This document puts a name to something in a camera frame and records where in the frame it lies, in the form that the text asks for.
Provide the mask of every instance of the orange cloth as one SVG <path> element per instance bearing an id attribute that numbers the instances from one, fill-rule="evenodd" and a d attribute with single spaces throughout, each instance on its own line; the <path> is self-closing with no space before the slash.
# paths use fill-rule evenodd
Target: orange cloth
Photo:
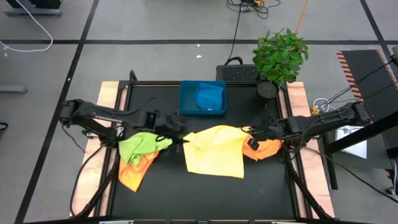
<path id="1" fill-rule="evenodd" d="M 142 179 L 144 178 L 147 169 L 152 164 L 154 159 L 157 157 L 159 152 L 153 152 L 150 154 L 143 155 L 138 166 L 133 163 L 127 165 L 122 159 L 119 164 L 119 180 L 126 187 L 130 188 L 134 192 L 137 192 Z"/>
<path id="2" fill-rule="evenodd" d="M 282 147 L 283 143 L 283 141 L 281 140 L 259 141 L 258 143 L 260 144 L 260 146 L 255 151 L 248 145 L 248 141 L 251 138 L 253 137 L 248 136 L 244 140 L 242 151 L 245 156 L 248 156 L 255 161 L 275 155 L 279 151 L 280 147 Z"/>

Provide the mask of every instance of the green leaves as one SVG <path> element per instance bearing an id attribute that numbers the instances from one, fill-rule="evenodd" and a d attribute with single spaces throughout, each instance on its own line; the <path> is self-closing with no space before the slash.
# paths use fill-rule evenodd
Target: green leaves
<path id="1" fill-rule="evenodd" d="M 258 46 L 253 50 L 253 62 L 259 72 L 270 81 L 283 85 L 294 82 L 304 59 L 308 60 L 308 47 L 303 44 L 303 38 L 290 29 L 283 28 L 280 32 L 267 31 L 265 37 L 258 40 Z"/>

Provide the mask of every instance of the green cloth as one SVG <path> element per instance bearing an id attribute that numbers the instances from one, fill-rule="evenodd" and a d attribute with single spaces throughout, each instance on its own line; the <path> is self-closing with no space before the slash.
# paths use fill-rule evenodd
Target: green cloth
<path id="1" fill-rule="evenodd" d="M 156 142 L 156 134 L 137 133 L 129 139 L 119 141 L 119 153 L 121 159 L 126 163 L 131 162 L 138 166 L 145 154 L 160 151 L 173 143 L 171 139 Z"/>

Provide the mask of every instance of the potted plant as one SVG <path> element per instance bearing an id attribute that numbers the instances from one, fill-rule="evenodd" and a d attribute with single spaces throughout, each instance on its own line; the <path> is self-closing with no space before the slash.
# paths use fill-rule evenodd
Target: potted plant
<path id="1" fill-rule="evenodd" d="M 257 84 L 257 94 L 263 98 L 275 98 L 279 87 L 285 82 L 294 82 L 299 74 L 300 65 L 308 60 L 308 47 L 303 38 L 290 29 L 283 28 L 269 38 L 259 38 L 258 46 L 253 50 L 253 62 L 263 77 Z"/>

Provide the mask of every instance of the wooden board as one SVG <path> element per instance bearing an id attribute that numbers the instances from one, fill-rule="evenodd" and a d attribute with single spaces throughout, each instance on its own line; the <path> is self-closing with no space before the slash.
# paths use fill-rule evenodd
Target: wooden board
<path id="1" fill-rule="evenodd" d="M 116 102 L 116 95 L 118 92 L 119 82 L 103 82 L 101 91 L 99 93 L 97 104 L 101 106 L 107 106 L 114 108 Z M 310 111 L 307 103 L 307 96 L 305 94 L 304 84 L 302 82 L 295 82 L 288 84 L 290 104 L 292 106 L 293 115 L 310 116 Z M 283 93 L 280 92 L 282 113 L 287 116 L 287 110 L 285 107 Z M 124 100 L 126 99 L 126 91 L 122 93 L 122 102 L 120 109 L 124 107 Z M 109 122 L 100 121 L 103 125 L 109 126 Z M 318 150 L 318 144 L 315 140 L 311 140 L 308 147 Z M 98 139 L 89 139 L 86 147 L 86 153 L 84 160 L 86 160 L 94 151 L 99 148 Z M 90 198 L 95 193 L 100 182 L 101 171 L 104 162 L 105 150 L 103 149 L 98 155 L 96 155 L 92 161 L 87 163 L 85 169 L 81 173 L 78 186 L 76 188 L 76 194 L 73 200 L 73 209 L 75 213 L 80 212 L 83 207 L 87 204 Z M 306 150 L 301 150 L 303 169 L 305 173 L 305 179 L 309 191 L 313 194 L 317 202 L 325 209 L 325 211 L 334 217 L 333 206 L 331 204 L 329 190 L 326 182 L 325 173 L 323 171 L 322 160 L 319 155 Z M 305 217 L 305 207 L 303 202 L 303 196 L 301 191 L 297 190 L 297 198 L 300 210 L 300 216 Z M 100 215 L 105 215 L 106 206 L 108 202 L 109 188 L 103 195 L 103 203 L 101 204 Z"/>

